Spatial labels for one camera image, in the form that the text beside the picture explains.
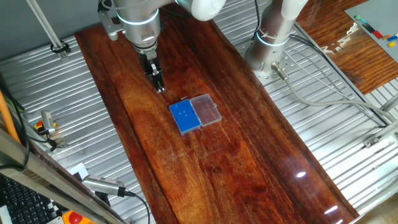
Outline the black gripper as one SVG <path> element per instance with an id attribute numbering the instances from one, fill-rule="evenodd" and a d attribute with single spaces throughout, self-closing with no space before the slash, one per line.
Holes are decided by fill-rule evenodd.
<path id="1" fill-rule="evenodd" d="M 138 53 L 140 66 L 143 69 L 146 77 L 153 84 L 157 93 L 162 93 L 165 90 L 162 69 L 157 57 L 156 50 Z"/>

